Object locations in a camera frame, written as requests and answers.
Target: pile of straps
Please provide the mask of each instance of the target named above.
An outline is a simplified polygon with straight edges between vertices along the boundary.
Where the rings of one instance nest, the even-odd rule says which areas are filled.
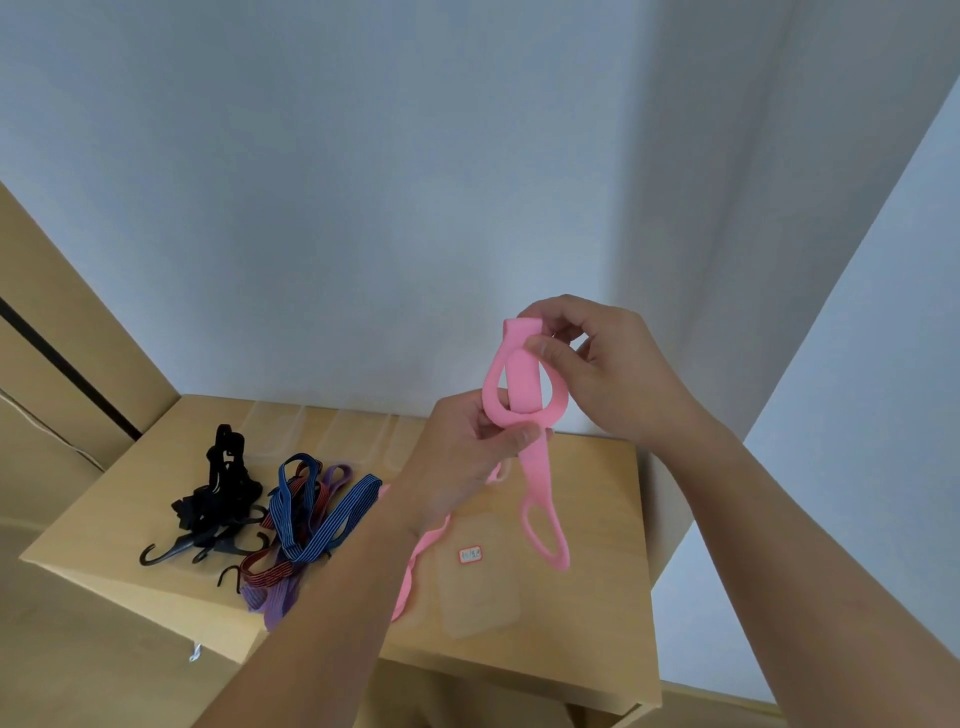
[[[251,523],[260,523],[266,517],[264,508],[254,505],[263,493],[263,486],[250,477],[243,461],[244,438],[230,425],[217,427],[216,439],[206,452],[210,475],[206,485],[197,488],[192,496],[180,498],[171,508],[180,518],[180,528],[187,531],[173,546],[156,559],[147,555],[156,547],[150,544],[140,553],[140,564],[145,567],[159,564],[194,546],[200,552],[193,557],[198,564],[210,551],[246,556],[254,551],[239,548],[235,539],[240,530]],[[250,512],[258,515],[251,518]],[[266,546],[269,539],[257,534]]]
[[[288,478],[287,466],[295,463],[295,473]],[[324,472],[323,463],[302,452],[279,467],[270,509],[260,524],[276,531],[273,542],[265,540],[265,547],[247,556],[239,567],[224,569],[218,581],[219,585],[227,571],[237,569],[237,591],[252,612],[263,614],[267,631],[273,631],[296,602],[306,565],[339,546],[376,503],[383,482],[368,474],[328,511],[333,496],[352,477],[349,465],[338,463]],[[253,571],[271,553],[273,564]]]

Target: hand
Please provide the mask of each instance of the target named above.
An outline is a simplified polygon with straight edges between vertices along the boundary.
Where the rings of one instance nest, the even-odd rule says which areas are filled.
[[[570,396],[615,437],[658,451],[699,409],[638,314],[576,296],[537,301],[520,317],[543,319],[526,349],[560,373]],[[579,349],[570,344],[587,335]]]
[[[506,390],[500,401],[509,404]],[[534,423],[501,429],[484,414],[480,390],[445,397],[434,405],[423,433],[386,497],[421,536],[472,496],[497,463],[540,437]]]

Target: forearm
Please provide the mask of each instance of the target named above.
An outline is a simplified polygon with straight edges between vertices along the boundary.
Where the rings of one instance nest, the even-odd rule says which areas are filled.
[[[417,543],[390,506],[360,521],[196,728],[353,724]]]
[[[791,725],[941,725],[960,663],[706,412],[661,449]]]

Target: white label with red border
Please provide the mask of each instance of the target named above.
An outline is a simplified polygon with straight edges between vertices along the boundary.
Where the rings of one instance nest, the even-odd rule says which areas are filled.
[[[483,549],[480,546],[470,546],[460,549],[461,564],[475,564],[483,561]]]

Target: person's right hand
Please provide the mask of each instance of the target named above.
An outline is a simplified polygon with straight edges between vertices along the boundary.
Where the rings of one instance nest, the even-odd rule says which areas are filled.
[[[564,378],[570,396],[615,437],[656,453],[698,406],[638,314],[576,296],[531,304],[520,317],[543,319],[526,349]],[[570,343],[587,335],[574,351]]]

